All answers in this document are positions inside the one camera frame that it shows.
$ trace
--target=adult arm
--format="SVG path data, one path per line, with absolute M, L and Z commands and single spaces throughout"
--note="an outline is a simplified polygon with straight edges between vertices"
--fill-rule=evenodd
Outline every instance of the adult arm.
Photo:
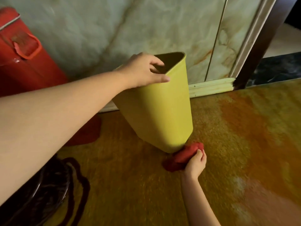
M 220 226 L 198 182 L 206 161 L 205 152 L 198 150 L 181 173 L 182 196 L 191 226 Z
M 140 53 L 113 72 L 0 98 L 0 205 L 115 95 L 168 82 L 153 64 L 164 65 Z

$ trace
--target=wooden door frame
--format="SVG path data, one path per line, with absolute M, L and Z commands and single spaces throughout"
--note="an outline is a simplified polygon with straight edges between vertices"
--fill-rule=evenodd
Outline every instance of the wooden door frame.
M 268 49 L 277 29 L 284 23 L 297 0 L 276 0 L 266 19 L 239 75 L 234 81 L 234 89 L 244 89 L 259 62 Z

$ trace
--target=red rag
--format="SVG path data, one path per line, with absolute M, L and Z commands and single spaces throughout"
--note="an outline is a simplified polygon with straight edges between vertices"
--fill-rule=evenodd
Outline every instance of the red rag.
M 200 142 L 185 146 L 184 149 L 174 153 L 174 155 L 163 161 L 162 166 L 165 170 L 174 172 L 185 169 L 189 160 L 196 154 L 197 150 L 204 150 L 204 144 Z

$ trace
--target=yellow trash bin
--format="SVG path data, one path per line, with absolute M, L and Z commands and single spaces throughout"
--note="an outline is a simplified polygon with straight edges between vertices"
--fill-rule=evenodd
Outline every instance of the yellow trash bin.
M 192 117 L 185 53 L 156 55 L 165 66 L 158 67 L 170 77 L 157 83 L 128 89 L 113 102 L 138 137 L 167 153 L 180 150 L 192 133 Z

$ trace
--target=child hand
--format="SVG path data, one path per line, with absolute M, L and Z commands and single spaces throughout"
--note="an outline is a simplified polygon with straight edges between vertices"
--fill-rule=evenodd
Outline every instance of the child hand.
M 198 149 L 185 167 L 184 173 L 192 179 L 198 179 L 201 172 L 205 169 L 207 156 L 204 150 Z
M 170 78 L 168 76 L 156 74 L 158 71 L 154 67 L 154 64 L 164 66 L 164 63 L 159 58 L 147 53 L 139 53 L 138 55 L 133 55 L 116 71 L 125 76 L 127 88 L 146 86 L 152 83 L 169 82 Z

